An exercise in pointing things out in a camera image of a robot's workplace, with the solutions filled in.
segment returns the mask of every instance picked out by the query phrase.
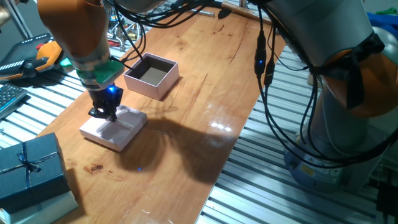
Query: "green object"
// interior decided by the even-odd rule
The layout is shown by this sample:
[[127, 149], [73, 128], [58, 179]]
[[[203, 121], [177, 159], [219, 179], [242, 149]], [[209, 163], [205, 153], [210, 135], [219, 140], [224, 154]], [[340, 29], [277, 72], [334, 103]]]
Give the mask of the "green object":
[[96, 80], [100, 87], [107, 87], [124, 71], [124, 65], [120, 62], [108, 60], [104, 65], [93, 71], [77, 70], [77, 75], [86, 80]]
[[61, 61], [60, 65], [63, 67], [68, 67], [72, 66], [72, 63], [70, 62], [69, 58], [65, 58]]
[[376, 15], [398, 15], [398, 11], [396, 8], [391, 7], [387, 10], [376, 12]]

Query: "white box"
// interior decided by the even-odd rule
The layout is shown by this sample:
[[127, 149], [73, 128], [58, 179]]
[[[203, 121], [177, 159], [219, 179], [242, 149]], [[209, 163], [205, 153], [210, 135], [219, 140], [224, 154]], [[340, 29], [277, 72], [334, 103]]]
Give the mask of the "white box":
[[171, 86], [180, 77], [178, 63], [150, 53], [143, 56], [131, 68], [124, 73], [124, 81], [129, 90], [149, 96], [155, 100], [161, 100]]
[[82, 127], [84, 137], [115, 151], [122, 151], [147, 122], [147, 115], [128, 106], [120, 105], [115, 122], [91, 117]]
[[75, 197], [69, 191], [13, 214], [0, 210], [0, 223], [50, 224], [77, 207]]

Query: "yellow tool handle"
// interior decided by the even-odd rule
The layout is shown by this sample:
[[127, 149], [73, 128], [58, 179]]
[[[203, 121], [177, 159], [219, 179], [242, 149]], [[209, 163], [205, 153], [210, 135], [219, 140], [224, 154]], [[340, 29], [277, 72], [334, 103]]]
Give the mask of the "yellow tool handle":
[[[246, 17], [248, 19], [252, 19], [254, 21], [260, 20], [260, 18], [257, 15], [255, 15], [255, 13], [252, 10], [245, 9], [245, 8], [239, 7], [239, 6], [235, 6], [234, 4], [229, 3], [227, 1], [223, 1], [221, 6], [224, 8], [230, 9], [230, 10], [232, 10], [233, 13], [239, 14], [240, 16]], [[265, 24], [271, 25], [271, 21], [269, 19], [263, 18], [262, 22]]]

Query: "cable connector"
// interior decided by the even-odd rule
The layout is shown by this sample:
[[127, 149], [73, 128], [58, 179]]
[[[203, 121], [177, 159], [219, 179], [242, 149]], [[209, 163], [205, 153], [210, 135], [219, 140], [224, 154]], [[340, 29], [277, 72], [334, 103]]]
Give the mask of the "cable connector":
[[256, 56], [254, 57], [254, 72], [257, 78], [261, 78], [261, 75], [266, 69], [267, 51], [266, 51], [266, 37], [264, 31], [261, 30], [259, 37], [257, 38], [257, 49]]
[[274, 78], [274, 71], [275, 71], [275, 62], [273, 59], [269, 60], [267, 64], [267, 70], [266, 70], [266, 78], [264, 79], [264, 85], [266, 88], [269, 87], [272, 83], [272, 79]]

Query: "keyboard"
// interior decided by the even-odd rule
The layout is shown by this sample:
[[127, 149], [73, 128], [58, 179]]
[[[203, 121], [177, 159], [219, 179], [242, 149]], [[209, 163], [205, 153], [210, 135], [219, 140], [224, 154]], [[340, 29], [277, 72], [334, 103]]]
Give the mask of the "keyboard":
[[26, 94], [27, 91], [22, 88], [3, 85], [0, 88], [0, 119], [18, 109]]

